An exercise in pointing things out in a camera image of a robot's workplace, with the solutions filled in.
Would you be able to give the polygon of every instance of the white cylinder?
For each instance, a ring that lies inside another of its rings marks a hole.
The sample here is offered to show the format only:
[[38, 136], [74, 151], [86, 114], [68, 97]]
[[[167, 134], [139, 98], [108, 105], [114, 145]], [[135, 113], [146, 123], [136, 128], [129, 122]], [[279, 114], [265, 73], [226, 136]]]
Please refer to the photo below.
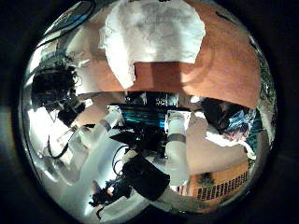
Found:
[[187, 184], [190, 176], [184, 120], [184, 117], [179, 113], [171, 114], [168, 119], [168, 139], [165, 148], [168, 160], [166, 161], [165, 172], [170, 175], [171, 186]]
[[103, 119], [97, 123], [91, 132], [83, 131], [80, 133], [81, 142], [89, 149], [93, 149], [96, 143], [99, 143], [104, 135], [106, 135], [121, 120], [121, 114], [115, 111], [109, 112]]

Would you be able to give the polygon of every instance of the black cable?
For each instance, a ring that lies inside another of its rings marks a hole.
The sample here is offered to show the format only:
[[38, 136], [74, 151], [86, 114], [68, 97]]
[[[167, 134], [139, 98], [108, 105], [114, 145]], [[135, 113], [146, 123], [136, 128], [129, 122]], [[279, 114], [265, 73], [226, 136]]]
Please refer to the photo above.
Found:
[[121, 161], [121, 160], [117, 160], [115, 163], [114, 163], [114, 165], [113, 165], [113, 172], [114, 172], [114, 174], [116, 174], [116, 175], [120, 175], [120, 172], [121, 171], [119, 171], [118, 173], [116, 172], [116, 170], [115, 170], [115, 168], [116, 168], [116, 164], [119, 162], [119, 161]]
[[112, 159], [112, 169], [113, 169], [113, 171], [114, 171], [114, 173], [115, 173], [116, 175], [119, 175], [119, 174], [115, 171], [115, 164], [116, 164], [118, 161], [116, 161], [116, 162], [114, 163], [114, 160], [115, 160], [115, 158], [116, 158], [116, 155], [119, 153], [119, 151], [120, 151], [122, 148], [124, 148], [124, 147], [129, 147], [129, 146], [124, 145], [124, 146], [119, 147], [119, 148], [116, 150], [116, 152], [115, 152], [115, 154], [114, 154], [114, 156], [113, 156], [113, 159]]
[[[82, 126], [83, 126], [83, 127], [87, 127], [87, 128], [94, 128], [95, 124], [85, 124], [85, 125], [82, 125]], [[51, 151], [51, 149], [50, 149], [50, 135], [48, 136], [47, 149], [48, 149], [48, 152], [49, 152], [50, 156], [51, 156], [53, 159], [55, 159], [55, 160], [59, 160], [59, 159], [65, 154], [65, 152], [68, 150], [68, 143], [69, 143], [69, 140], [73, 137], [73, 135], [74, 135], [75, 132], [76, 132], [76, 131], [74, 131], [74, 132], [72, 133], [72, 135], [69, 137], [69, 139], [68, 139], [66, 145], [64, 146], [63, 150], [62, 150], [61, 153], [59, 153], [59, 155], [57, 155], [57, 156], [54, 156], [54, 155], [52, 154], [52, 151]]]
[[51, 156], [53, 159], [55, 159], [55, 160], [59, 160], [59, 159], [65, 154], [65, 152], [68, 150], [68, 142], [67, 142], [66, 145], [64, 146], [64, 149], [62, 150], [62, 152], [59, 153], [59, 155], [54, 156], [54, 155], [52, 154], [51, 149], [50, 149], [50, 135], [49, 135], [49, 136], [48, 136], [48, 141], [47, 141], [47, 149], [48, 149], [48, 152], [49, 152], [50, 156]]
[[83, 21], [81, 21], [80, 23], [78, 23], [77, 25], [75, 25], [74, 27], [72, 27], [71, 29], [67, 30], [65, 33], [63, 33], [63, 34], [61, 34], [61, 35], [58, 35], [58, 36], [56, 36], [56, 37], [54, 37], [54, 38], [52, 38], [52, 39], [50, 39], [50, 40], [47, 40], [46, 42], [43, 42], [43, 43], [40, 44], [40, 45], [38, 45], [38, 46], [35, 48], [35, 50], [38, 49], [38, 48], [40, 48], [40, 47], [42, 47], [42, 46], [44, 46], [44, 45], [46, 45], [46, 44], [49, 44], [50, 42], [52, 42], [52, 41], [54, 41], [54, 40], [60, 39], [61, 37], [65, 36], [65, 35], [68, 35], [68, 34], [71, 33], [73, 30], [77, 29], [81, 24], [83, 24], [83, 22], [85, 22], [86, 20], [88, 20], [88, 19], [92, 16], [92, 14], [93, 14], [93, 12], [94, 12], [94, 10], [95, 10], [96, 4], [95, 4], [94, 0], [85, 0], [85, 1], [90, 2], [90, 3], [91, 3], [91, 6], [90, 6], [90, 8], [89, 8], [90, 13], [87, 15], [87, 17], [86, 17]]

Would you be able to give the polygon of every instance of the white paper towel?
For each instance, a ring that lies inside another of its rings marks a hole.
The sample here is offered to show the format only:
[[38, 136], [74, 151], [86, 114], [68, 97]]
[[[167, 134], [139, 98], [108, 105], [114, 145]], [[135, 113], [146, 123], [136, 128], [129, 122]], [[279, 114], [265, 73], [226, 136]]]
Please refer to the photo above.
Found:
[[198, 13], [182, 0], [120, 0], [100, 30], [99, 49], [126, 89], [136, 62], [195, 63], [205, 34]]

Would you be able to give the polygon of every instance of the white cloth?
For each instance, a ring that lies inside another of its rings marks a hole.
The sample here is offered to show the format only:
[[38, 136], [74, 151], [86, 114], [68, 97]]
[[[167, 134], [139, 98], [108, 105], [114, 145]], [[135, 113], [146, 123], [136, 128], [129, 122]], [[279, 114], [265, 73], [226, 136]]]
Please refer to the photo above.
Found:
[[195, 63], [205, 34], [198, 13], [182, 0], [120, 0], [100, 30], [99, 49], [126, 89], [136, 62]]

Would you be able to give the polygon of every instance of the wooden table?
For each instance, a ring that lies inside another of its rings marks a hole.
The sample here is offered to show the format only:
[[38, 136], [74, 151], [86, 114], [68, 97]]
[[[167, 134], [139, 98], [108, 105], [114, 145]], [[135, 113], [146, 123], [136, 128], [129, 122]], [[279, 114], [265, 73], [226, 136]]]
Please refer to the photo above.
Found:
[[241, 26], [219, 17], [220, 7], [195, 0], [186, 1], [198, 12], [206, 26], [195, 64], [136, 63], [135, 85], [124, 90], [114, 77], [105, 55], [98, 48], [99, 29], [105, 24], [110, 7], [87, 22], [72, 40], [68, 51], [84, 50], [89, 65], [78, 72], [82, 85], [78, 92], [165, 91], [217, 98], [250, 108], [257, 105], [260, 92], [260, 67], [249, 33]]

